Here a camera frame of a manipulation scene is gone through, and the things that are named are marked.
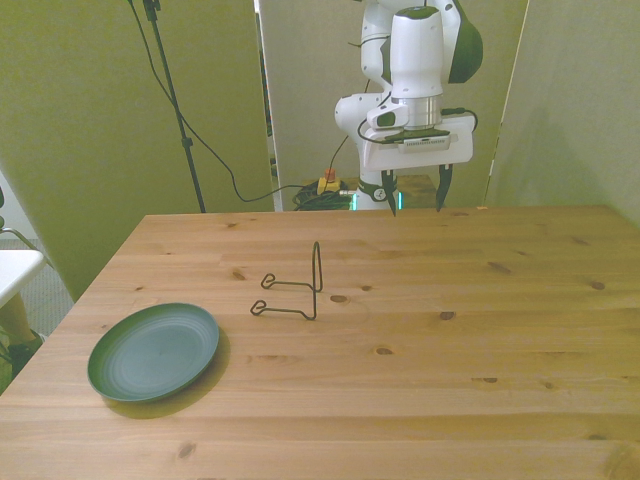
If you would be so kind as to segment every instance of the chair leg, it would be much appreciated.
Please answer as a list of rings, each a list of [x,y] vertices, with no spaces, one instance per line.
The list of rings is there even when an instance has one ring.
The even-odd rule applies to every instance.
[[[33,243],[31,243],[29,240],[27,240],[27,238],[22,235],[19,231],[13,229],[13,228],[0,228],[0,235],[3,233],[13,233],[16,237],[18,237],[18,239],[24,243],[27,247],[29,247],[31,250],[35,250],[36,252],[40,252],[40,250],[38,250],[38,247],[36,247]],[[51,268],[53,268],[53,265],[51,264],[51,261],[47,258],[46,255],[44,255],[44,259],[47,262],[47,265],[49,265]]]

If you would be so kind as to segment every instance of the yellow object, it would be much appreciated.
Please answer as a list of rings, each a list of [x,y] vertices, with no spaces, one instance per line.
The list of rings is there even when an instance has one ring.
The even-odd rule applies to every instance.
[[[324,177],[318,180],[318,195],[322,195],[323,192],[337,192],[338,190],[340,190],[339,178],[335,178],[332,182],[328,182]]]

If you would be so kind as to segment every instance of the green plate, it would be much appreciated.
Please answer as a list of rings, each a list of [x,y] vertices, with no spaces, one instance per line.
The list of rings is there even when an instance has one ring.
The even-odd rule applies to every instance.
[[[189,385],[211,363],[220,333],[209,312],[167,303],[128,316],[97,343],[89,381],[120,402],[146,402]]]

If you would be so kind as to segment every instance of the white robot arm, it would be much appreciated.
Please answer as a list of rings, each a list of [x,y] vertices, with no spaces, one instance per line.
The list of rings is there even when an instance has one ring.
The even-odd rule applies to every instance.
[[[473,155],[475,128],[472,115],[443,118],[442,85],[473,76],[482,39],[458,0],[368,0],[361,48],[362,71],[383,93],[352,95],[336,106],[338,126],[358,147],[359,208],[395,214],[393,171],[440,165],[440,209],[451,165]]]

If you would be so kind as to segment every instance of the metal wire stand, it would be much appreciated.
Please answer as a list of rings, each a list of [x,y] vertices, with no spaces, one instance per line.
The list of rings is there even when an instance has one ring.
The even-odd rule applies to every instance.
[[[311,256],[311,275],[312,275],[312,283],[303,283],[303,282],[280,282],[276,280],[276,276],[273,273],[267,273],[260,285],[265,290],[270,289],[274,285],[300,285],[303,287],[308,287],[311,289],[313,293],[313,315],[309,316],[304,313],[302,310],[294,310],[290,308],[271,308],[267,306],[267,302],[264,300],[258,300],[251,307],[251,313],[255,316],[262,314],[263,312],[282,312],[282,313],[299,313],[307,320],[315,320],[318,315],[317,308],[317,298],[316,295],[322,291],[322,259],[320,257],[320,244],[315,242],[313,244],[313,252]]]

